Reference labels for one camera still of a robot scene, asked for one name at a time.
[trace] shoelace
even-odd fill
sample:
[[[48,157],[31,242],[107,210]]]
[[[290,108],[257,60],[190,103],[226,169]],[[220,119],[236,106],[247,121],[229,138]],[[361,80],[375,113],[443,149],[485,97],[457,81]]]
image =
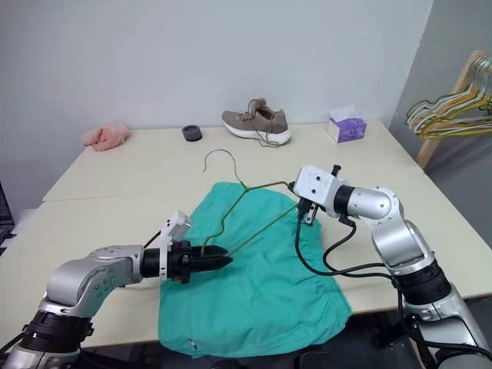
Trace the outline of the shoelace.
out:
[[[270,134],[271,130],[273,129],[274,118],[275,118],[275,115],[277,114],[277,112],[274,111],[274,114],[272,114],[272,116],[270,117],[270,128],[268,129],[268,131],[265,132],[265,138],[263,138],[261,136],[260,132],[258,131],[257,127],[253,123],[254,115],[251,113],[251,103],[253,103],[255,101],[258,102],[258,99],[252,98],[248,102],[248,111],[239,115],[239,118],[244,120],[244,121],[249,121],[250,125],[253,127],[254,131],[256,132],[256,135],[258,136],[258,138],[253,138],[253,139],[256,140],[260,144],[261,147],[263,147],[263,148],[278,148],[279,146],[281,146],[281,144],[279,144],[276,141],[271,141],[268,139],[268,134]]]

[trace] floor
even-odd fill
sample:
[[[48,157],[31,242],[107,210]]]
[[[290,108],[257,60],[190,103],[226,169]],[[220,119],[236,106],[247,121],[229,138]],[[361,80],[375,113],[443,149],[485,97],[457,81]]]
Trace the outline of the floor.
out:
[[[492,347],[492,297],[470,299],[467,304]],[[353,316],[338,336],[316,348],[327,352],[330,365],[326,367],[330,369],[420,369],[421,366],[407,338],[403,337],[385,349],[379,349],[373,344],[372,338],[379,331],[381,324],[392,324],[396,321],[395,312]],[[126,361],[145,362],[152,367],[165,369],[220,368],[216,363],[223,360],[220,357],[191,359],[187,355],[170,351],[159,343],[99,348],[94,352]],[[238,360],[250,369],[294,369],[294,359],[304,352],[299,350],[288,354]]]

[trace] wire hanger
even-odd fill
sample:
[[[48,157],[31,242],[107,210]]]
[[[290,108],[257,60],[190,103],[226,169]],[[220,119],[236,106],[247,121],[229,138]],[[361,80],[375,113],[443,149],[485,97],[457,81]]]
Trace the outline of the wire hanger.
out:
[[[229,150],[226,150],[224,148],[216,148],[214,150],[211,150],[208,152],[208,154],[205,155],[205,157],[203,158],[203,164],[204,164],[204,167],[203,167],[203,171],[202,172],[206,172],[207,171],[207,159],[208,159],[208,156],[213,153],[213,152],[217,152],[217,151],[222,151],[222,152],[225,152],[226,154],[228,154],[231,159],[232,159],[232,162],[234,163],[234,176],[236,177],[236,179],[239,181],[239,183],[241,183],[241,185],[246,188],[246,185],[244,184],[244,182],[239,178],[238,176],[238,166],[236,165],[236,159],[235,157],[233,156],[233,154],[231,154],[231,152]]]
[[[271,187],[271,186],[276,186],[276,185],[285,185],[285,187],[289,188],[289,184],[286,182],[286,181],[277,181],[277,182],[273,182],[273,183],[267,183],[267,184],[261,184],[259,186],[254,186],[254,187],[248,187],[246,184],[244,184],[244,182],[239,178],[238,176],[238,170],[237,170],[237,165],[236,165],[236,159],[234,158],[233,154],[230,153],[228,150],[225,150],[223,148],[216,148],[214,150],[211,150],[209,151],[205,157],[204,157],[204,169],[203,169],[203,172],[205,172],[207,170],[207,158],[208,156],[212,153],[212,152],[216,152],[216,151],[223,151],[227,154],[229,154],[229,156],[231,157],[232,161],[234,162],[234,176],[236,177],[236,179],[239,181],[239,183],[241,183],[241,185],[243,186],[243,191],[241,193],[241,195],[239,196],[239,198],[230,206],[230,208],[225,212],[225,214],[222,216],[221,218],[221,230],[219,232],[216,232],[214,234],[210,234],[209,236],[207,236],[205,238],[205,241],[203,243],[203,245],[201,246],[201,255],[204,256],[204,253],[205,253],[205,248],[207,247],[207,244],[208,242],[212,239],[212,238],[215,238],[215,237],[218,237],[220,236],[221,234],[224,233],[224,230],[225,230],[225,219],[228,217],[228,215],[232,212],[232,210],[235,208],[235,206],[239,203],[239,201],[249,192],[249,191],[253,191],[253,190],[258,190],[260,188],[266,188],[266,187]],[[239,249],[241,249],[242,247],[244,247],[249,241],[251,241],[253,238],[257,237],[261,232],[267,230],[270,226],[272,226],[273,224],[275,224],[277,221],[281,220],[285,215],[287,215],[288,213],[290,213],[292,210],[294,210],[295,208],[297,207],[297,205],[295,204],[294,206],[292,206],[291,208],[287,209],[285,212],[283,212],[282,214],[280,214],[278,217],[276,217],[274,220],[272,220],[270,223],[266,224],[262,229],[260,229],[258,232],[256,232],[255,234],[253,234],[252,236],[250,236],[246,241],[242,242],[239,246],[237,246],[233,251],[230,251],[228,252],[228,256],[235,253],[236,251],[238,251]]]
[[[492,58],[475,58],[468,68],[470,84],[465,92],[445,95],[434,103],[418,102],[407,113],[407,124],[421,138],[446,135],[486,135],[492,133],[490,116],[455,119],[475,108],[490,108],[492,98]]]

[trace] pink slipper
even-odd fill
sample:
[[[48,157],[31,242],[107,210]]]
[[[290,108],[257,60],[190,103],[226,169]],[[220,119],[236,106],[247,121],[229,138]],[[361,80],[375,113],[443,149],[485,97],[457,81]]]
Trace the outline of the pink slipper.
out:
[[[82,144],[92,145],[96,151],[105,151],[121,145],[129,134],[130,131],[124,125],[108,123],[94,131],[87,132],[82,137]]]

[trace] sneaker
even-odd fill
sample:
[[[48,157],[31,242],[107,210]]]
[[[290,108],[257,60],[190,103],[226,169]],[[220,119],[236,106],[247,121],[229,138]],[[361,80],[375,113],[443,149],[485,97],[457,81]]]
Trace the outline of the sneaker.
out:
[[[273,111],[264,98],[249,101],[245,113],[224,111],[222,121],[233,135],[256,139],[261,146],[277,147],[291,139],[284,111]]]

